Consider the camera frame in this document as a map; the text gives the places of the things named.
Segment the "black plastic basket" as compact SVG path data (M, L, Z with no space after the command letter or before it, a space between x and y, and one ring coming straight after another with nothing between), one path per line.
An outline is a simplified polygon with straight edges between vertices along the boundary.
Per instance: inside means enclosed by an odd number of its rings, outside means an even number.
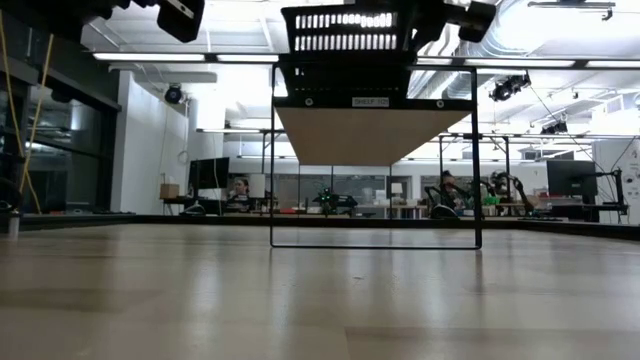
M401 52L416 11L398 4L284 7L292 53Z
M289 95L405 97L416 55L408 52L320 52L281 55Z

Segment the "person at workbench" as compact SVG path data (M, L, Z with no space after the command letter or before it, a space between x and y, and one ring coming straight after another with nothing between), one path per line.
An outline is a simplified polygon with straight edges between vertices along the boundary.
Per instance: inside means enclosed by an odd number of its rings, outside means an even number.
M441 173L441 201L454 212L460 213L466 209L466 194L457 184L456 179L449 170Z

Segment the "black computer monitor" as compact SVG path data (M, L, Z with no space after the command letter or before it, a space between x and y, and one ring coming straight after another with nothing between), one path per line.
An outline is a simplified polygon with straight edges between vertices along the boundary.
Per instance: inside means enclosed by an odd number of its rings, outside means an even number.
M211 158L190 162L189 185L197 190L227 187L230 158Z
M551 196L595 197L598 192L596 166L590 161L548 160L548 192Z

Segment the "person at desk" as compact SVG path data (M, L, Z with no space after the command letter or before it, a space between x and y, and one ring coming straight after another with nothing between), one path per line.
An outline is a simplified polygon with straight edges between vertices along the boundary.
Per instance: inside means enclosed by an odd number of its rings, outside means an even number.
M246 178L236 178L234 189L226 200L226 211L228 213L248 213L250 206L249 182Z

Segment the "wooden shelf black metal frame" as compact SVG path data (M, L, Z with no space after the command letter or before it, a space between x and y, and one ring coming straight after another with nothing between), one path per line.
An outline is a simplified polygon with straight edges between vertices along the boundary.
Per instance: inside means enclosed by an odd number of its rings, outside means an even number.
M355 95L271 96L298 162L311 166L392 169L402 158L470 117L474 195L473 249L483 246L477 99L415 99Z

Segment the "black table edge rail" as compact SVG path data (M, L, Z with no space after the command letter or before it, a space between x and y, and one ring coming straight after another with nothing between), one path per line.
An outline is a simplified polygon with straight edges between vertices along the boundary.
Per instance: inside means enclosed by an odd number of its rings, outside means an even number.
M22 231L92 227L124 224L160 225L215 225L257 227L309 227L309 228L363 228L363 229L450 229L473 230L475 222L462 220L407 220L324 217L207 217L163 215L29 215L19 218ZM640 242L640 225L611 225L588 222L517 220L513 218L490 219L481 222L483 230L518 230L548 232L576 236L609 238Z

